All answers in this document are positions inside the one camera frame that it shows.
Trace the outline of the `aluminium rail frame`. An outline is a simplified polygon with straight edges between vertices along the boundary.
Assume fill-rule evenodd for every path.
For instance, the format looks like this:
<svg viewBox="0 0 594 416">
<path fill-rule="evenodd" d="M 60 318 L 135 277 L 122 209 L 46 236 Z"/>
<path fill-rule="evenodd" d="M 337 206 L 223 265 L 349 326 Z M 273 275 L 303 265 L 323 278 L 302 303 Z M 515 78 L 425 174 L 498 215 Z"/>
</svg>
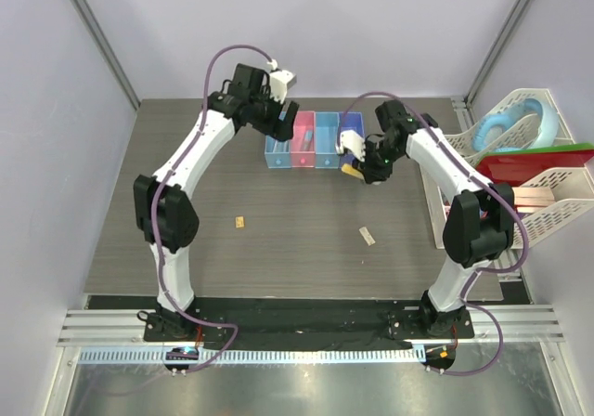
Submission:
<svg viewBox="0 0 594 416">
<path fill-rule="evenodd" d="M 431 335 L 421 328 L 414 308 L 399 312 L 363 311 L 342 318 L 332 315 L 299 316 L 260 312 L 255 317 L 236 317 L 237 350 L 348 350 L 362 344 L 382 349 L 389 343 L 440 344 L 471 341 L 559 342 L 561 326 L 546 306 L 489 306 L 465 311 L 449 330 Z M 125 345 L 184 343 L 187 337 L 163 335 L 146 321 L 144 311 L 80 310 L 68 312 L 58 342 L 60 345 Z"/>
</svg>

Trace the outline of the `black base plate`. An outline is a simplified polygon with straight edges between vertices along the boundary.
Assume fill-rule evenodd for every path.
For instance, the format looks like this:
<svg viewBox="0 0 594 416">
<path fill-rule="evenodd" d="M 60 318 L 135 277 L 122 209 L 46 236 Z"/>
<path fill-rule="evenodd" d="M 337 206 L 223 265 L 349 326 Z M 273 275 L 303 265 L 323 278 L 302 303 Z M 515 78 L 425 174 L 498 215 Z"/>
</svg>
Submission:
<svg viewBox="0 0 594 416">
<path fill-rule="evenodd" d="M 196 341 L 215 347 L 239 327 L 236 349 L 328 349 L 357 342 L 458 338 L 474 335 L 467 309 L 428 316 L 417 301 L 279 298 L 197 298 L 187 320 L 147 296 L 93 295 L 91 310 L 132 311 L 148 342 Z"/>
</svg>

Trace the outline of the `yellow highlighter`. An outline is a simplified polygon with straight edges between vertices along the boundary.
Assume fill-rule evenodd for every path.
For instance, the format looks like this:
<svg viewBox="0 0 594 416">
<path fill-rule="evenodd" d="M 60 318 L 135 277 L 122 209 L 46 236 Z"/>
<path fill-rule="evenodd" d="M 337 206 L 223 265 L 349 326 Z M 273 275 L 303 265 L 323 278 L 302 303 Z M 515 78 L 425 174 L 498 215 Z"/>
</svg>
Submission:
<svg viewBox="0 0 594 416">
<path fill-rule="evenodd" d="M 355 169 L 350 164 L 347 164 L 347 163 L 346 164 L 343 164 L 342 167 L 341 167 L 341 171 L 344 174 L 346 174 L 346 175 L 352 176 L 352 177 L 357 178 L 359 180 L 364 180 L 363 174 L 359 170 Z"/>
</svg>

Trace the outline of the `blue-capped clear tube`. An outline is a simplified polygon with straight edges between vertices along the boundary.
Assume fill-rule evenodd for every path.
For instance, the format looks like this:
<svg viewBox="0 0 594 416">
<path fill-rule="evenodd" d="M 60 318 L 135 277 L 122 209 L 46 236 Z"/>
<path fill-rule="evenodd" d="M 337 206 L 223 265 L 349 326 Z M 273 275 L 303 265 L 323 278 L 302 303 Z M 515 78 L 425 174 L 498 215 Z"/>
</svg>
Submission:
<svg viewBox="0 0 594 416">
<path fill-rule="evenodd" d="M 303 142 L 301 151 L 309 151 L 314 139 L 314 131 L 312 129 L 307 130 L 303 135 Z"/>
</svg>

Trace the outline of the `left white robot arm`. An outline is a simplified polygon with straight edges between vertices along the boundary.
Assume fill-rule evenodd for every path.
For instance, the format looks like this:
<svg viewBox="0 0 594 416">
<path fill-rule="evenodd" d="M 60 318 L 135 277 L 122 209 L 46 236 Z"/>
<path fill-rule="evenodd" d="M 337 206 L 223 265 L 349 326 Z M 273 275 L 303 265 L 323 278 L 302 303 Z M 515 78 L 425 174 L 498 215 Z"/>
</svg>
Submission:
<svg viewBox="0 0 594 416">
<path fill-rule="evenodd" d="M 168 161 L 134 181 L 136 225 L 154 256 L 159 284 L 155 310 L 137 315 L 145 324 L 145 340 L 185 341 L 197 333 L 189 274 L 189 246 L 200 226 L 191 201 L 194 190 L 242 127 L 250 125 L 281 142 L 292 139 L 299 106 L 287 95 L 295 82 L 295 74 L 275 61 L 265 70 L 237 65 L 232 78 L 204 98 L 195 125 Z"/>
</svg>

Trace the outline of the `pink drawer bin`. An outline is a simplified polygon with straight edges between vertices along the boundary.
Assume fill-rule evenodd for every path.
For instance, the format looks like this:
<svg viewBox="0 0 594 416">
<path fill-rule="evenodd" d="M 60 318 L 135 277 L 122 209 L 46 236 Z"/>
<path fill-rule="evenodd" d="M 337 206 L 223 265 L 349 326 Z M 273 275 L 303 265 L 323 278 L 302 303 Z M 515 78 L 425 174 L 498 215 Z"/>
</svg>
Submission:
<svg viewBox="0 0 594 416">
<path fill-rule="evenodd" d="M 315 113 L 300 111 L 293 124 L 291 140 L 291 167 L 311 168 L 316 164 Z"/>
</svg>

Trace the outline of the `green folder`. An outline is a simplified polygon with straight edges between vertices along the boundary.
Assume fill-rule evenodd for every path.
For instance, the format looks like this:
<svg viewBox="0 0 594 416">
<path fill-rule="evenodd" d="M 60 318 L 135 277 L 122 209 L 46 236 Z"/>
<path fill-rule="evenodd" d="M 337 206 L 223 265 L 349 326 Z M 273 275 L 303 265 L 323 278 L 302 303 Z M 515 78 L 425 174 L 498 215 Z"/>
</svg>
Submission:
<svg viewBox="0 0 594 416">
<path fill-rule="evenodd" d="M 593 145 L 591 143 L 574 143 L 552 147 L 542 147 L 536 149 L 514 149 L 504 148 L 496 149 L 487 153 L 484 158 L 491 156 L 515 156 L 515 155 L 542 155 L 542 154 L 585 154 L 589 161 L 593 157 Z"/>
</svg>

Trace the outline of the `purple drawer bin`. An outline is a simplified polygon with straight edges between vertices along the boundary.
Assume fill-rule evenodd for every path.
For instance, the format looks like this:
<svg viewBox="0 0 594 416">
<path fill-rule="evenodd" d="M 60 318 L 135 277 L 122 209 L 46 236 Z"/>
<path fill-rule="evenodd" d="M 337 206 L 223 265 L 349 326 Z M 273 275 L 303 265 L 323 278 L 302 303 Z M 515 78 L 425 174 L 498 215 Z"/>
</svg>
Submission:
<svg viewBox="0 0 594 416">
<path fill-rule="evenodd" d="M 342 114 L 340 116 L 340 123 L 339 123 L 339 129 L 338 129 L 338 134 L 341 131 L 346 131 L 347 129 L 353 129 L 356 130 L 356 132 L 362 136 L 363 138 L 365 138 L 365 133 L 364 133 L 364 120 L 363 120 L 363 115 L 361 112 L 348 112 L 345 114 Z M 344 155 L 339 155 L 340 157 L 340 161 L 339 161 L 339 168 L 341 169 L 343 164 L 352 164 L 354 161 L 357 161 L 355 159 L 355 157 L 350 154 L 344 154 Z"/>
</svg>

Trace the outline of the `beige eraser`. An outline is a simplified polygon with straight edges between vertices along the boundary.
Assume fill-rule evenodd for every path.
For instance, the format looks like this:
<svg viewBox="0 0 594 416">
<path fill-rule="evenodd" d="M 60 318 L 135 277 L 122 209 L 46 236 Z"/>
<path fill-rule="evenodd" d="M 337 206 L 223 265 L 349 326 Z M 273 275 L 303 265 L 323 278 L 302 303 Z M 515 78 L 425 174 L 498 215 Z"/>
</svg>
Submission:
<svg viewBox="0 0 594 416">
<path fill-rule="evenodd" d="M 376 243 L 375 239 L 372 237 L 367 227 L 361 227 L 359 229 L 359 233 L 368 246 L 372 246 Z"/>
</svg>

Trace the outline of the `red folder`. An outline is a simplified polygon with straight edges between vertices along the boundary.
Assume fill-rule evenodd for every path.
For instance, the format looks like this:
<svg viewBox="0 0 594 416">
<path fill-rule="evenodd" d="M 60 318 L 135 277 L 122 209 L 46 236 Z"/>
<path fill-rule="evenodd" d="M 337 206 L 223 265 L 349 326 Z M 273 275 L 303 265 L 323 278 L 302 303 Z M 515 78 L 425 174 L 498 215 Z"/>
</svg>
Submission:
<svg viewBox="0 0 594 416">
<path fill-rule="evenodd" d="M 583 167 L 592 158 L 592 149 L 523 154 L 495 153 L 484 157 L 476 166 L 476 170 L 496 184 L 507 183 L 519 187 L 550 168 Z"/>
</svg>

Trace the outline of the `white mesh file rack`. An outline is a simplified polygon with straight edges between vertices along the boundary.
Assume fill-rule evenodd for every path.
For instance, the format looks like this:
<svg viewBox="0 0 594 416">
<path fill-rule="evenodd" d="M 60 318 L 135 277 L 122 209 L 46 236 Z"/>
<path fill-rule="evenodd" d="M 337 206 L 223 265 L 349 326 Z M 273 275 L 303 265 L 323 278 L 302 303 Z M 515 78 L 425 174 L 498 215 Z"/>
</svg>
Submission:
<svg viewBox="0 0 594 416">
<path fill-rule="evenodd" d="M 551 93 L 520 88 L 468 130 L 447 136 L 467 163 L 512 186 L 515 206 L 535 245 L 593 208 L 589 143 L 577 143 Z"/>
</svg>

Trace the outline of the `light blue headphones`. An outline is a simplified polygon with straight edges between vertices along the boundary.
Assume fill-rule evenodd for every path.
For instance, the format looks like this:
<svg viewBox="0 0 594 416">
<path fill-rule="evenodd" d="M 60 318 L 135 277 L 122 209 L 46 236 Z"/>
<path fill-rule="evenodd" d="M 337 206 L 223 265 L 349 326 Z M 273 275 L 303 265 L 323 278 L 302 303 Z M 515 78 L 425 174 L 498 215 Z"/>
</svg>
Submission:
<svg viewBox="0 0 594 416">
<path fill-rule="evenodd" d="M 534 136 L 528 136 L 528 125 L 520 127 L 520 122 L 529 116 L 537 116 Z M 560 128 L 558 113 L 546 102 L 529 97 L 498 113 L 485 115 L 477 124 L 471 142 L 476 152 L 485 150 L 498 137 L 508 134 L 516 146 L 504 146 L 495 152 L 532 150 L 550 147 Z"/>
</svg>

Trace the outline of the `light blue drawer bin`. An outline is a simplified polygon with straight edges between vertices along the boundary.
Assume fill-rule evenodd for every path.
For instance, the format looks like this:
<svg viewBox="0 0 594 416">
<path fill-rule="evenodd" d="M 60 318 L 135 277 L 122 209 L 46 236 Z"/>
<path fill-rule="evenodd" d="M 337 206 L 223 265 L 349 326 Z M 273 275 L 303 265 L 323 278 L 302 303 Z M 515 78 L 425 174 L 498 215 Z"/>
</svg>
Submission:
<svg viewBox="0 0 594 416">
<path fill-rule="evenodd" d="M 282 150 L 274 152 L 275 140 L 271 136 L 265 138 L 265 162 L 269 169 L 290 169 L 291 168 L 291 142 L 279 141 L 282 143 Z"/>
</svg>

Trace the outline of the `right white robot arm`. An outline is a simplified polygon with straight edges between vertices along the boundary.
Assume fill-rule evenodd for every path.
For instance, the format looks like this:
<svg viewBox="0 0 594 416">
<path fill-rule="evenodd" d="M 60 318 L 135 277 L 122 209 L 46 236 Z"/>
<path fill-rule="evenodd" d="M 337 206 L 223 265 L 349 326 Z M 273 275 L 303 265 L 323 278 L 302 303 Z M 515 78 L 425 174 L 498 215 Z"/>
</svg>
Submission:
<svg viewBox="0 0 594 416">
<path fill-rule="evenodd" d="M 446 259 L 419 308 L 422 331 L 442 337 L 460 321 L 474 282 L 510 248 L 514 193 L 470 166 L 429 115 L 416 118 L 398 100 L 381 103 L 375 114 L 381 133 L 376 140 L 366 138 L 364 159 L 355 163 L 365 182 L 387 180 L 394 163 L 408 157 L 432 177 L 450 206 L 443 229 Z"/>
</svg>

